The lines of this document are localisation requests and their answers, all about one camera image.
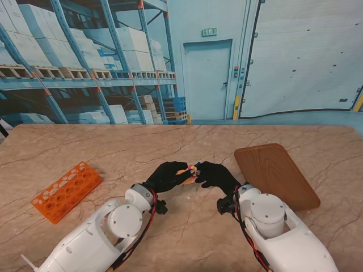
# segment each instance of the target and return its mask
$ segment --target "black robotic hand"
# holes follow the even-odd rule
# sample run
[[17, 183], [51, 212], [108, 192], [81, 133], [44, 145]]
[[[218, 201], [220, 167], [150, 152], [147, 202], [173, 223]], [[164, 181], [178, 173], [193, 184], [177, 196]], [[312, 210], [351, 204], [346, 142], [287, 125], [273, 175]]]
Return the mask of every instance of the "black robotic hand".
[[142, 185], [146, 188], [153, 189], [155, 193], [162, 193], [171, 190], [177, 185], [182, 184], [185, 180], [194, 175], [194, 170], [187, 170], [177, 175], [177, 171], [188, 168], [187, 163], [172, 161], [162, 163], [155, 172]]
[[222, 191], [228, 196], [234, 191], [236, 186], [240, 186], [240, 183], [222, 164], [205, 161], [197, 166], [197, 169], [198, 172], [200, 171], [200, 174], [195, 182], [204, 182], [202, 184], [202, 188], [216, 186], [221, 188]]

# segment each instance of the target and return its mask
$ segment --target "orange plastic rack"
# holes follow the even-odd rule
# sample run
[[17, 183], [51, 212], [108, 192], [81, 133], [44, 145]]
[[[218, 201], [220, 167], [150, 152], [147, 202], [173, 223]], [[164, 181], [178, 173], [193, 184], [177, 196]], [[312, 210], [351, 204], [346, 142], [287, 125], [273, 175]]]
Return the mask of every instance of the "orange plastic rack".
[[49, 221], [57, 224], [102, 180], [96, 169], [82, 161], [35, 197], [31, 203]]

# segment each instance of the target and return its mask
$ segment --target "wood grain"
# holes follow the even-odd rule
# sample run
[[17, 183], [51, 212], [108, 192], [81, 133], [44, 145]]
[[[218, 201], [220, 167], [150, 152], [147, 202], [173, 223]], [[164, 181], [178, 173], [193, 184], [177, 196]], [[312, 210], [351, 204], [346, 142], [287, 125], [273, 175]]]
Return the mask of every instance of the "wood grain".
[[294, 211], [320, 206], [319, 197], [280, 144], [240, 148], [234, 157], [245, 180], [262, 193], [278, 196]]

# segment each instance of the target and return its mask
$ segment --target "exit sign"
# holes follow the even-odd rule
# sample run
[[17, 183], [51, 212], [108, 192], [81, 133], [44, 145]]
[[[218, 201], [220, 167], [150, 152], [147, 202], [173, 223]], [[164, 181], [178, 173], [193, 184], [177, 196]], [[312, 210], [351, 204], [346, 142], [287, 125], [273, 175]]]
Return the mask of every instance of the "exit sign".
[[203, 37], [206, 37], [206, 36], [215, 36], [216, 34], [217, 34], [217, 28], [216, 27], [204, 28], [202, 30]]

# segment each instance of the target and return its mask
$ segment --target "door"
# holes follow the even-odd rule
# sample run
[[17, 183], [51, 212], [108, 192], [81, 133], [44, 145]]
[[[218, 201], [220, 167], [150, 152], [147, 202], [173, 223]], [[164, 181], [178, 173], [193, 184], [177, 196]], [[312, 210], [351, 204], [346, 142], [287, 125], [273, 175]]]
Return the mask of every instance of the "door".
[[224, 119], [231, 46], [232, 40], [184, 44], [191, 119]]

